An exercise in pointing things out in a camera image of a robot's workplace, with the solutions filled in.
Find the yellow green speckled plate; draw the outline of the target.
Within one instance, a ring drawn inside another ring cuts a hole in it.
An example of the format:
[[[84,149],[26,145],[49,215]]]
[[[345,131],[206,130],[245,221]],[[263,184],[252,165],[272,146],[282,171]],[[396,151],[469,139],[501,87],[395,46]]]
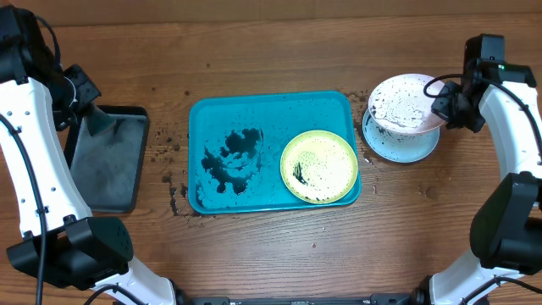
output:
[[[306,131],[285,146],[280,175],[286,188],[304,202],[319,205],[338,202],[357,183],[357,155],[335,133]]]

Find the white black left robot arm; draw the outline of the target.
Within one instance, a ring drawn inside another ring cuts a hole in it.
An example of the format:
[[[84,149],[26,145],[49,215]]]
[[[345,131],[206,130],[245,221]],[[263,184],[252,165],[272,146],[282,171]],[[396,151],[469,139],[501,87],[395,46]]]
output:
[[[11,265],[38,287],[103,293],[120,304],[183,304],[170,279],[134,254],[117,216],[135,205],[149,119],[144,108],[98,106],[78,65],[64,68],[47,22],[1,9],[1,148],[19,206]],[[112,215],[103,209],[110,205]]]

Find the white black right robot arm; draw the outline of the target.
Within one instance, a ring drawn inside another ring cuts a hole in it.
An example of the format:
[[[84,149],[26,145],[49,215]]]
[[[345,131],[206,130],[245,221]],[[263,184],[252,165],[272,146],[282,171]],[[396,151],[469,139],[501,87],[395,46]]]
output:
[[[445,75],[432,111],[449,129],[489,127],[501,183],[473,217],[470,248],[450,267],[426,277],[411,304],[485,304],[511,283],[540,293],[521,280],[541,270],[541,221],[531,217],[541,204],[541,117],[536,80],[528,66],[502,60],[469,59],[460,83]]]

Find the teal grey sponge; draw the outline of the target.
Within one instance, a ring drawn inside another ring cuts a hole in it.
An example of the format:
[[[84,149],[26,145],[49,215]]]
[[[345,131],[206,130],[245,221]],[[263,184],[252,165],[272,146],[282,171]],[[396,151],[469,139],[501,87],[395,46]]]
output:
[[[114,126],[116,123],[114,118],[103,112],[95,103],[92,103],[88,107],[85,118],[90,136],[97,136]]]

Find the light blue speckled plate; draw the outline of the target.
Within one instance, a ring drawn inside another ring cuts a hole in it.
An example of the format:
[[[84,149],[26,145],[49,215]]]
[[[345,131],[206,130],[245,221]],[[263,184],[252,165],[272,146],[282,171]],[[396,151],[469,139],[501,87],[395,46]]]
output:
[[[362,134],[368,146],[380,157],[392,162],[409,164],[426,158],[437,146],[440,131],[405,136],[379,126],[368,110],[363,115]]]

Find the white speckled plate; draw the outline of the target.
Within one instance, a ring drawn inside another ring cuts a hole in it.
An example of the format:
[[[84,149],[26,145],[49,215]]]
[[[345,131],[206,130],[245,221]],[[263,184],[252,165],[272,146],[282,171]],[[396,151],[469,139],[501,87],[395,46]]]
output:
[[[445,121],[431,111],[434,102],[423,88],[433,76],[396,75],[381,82],[368,99],[368,111],[386,130],[402,135],[420,135],[440,128]]]

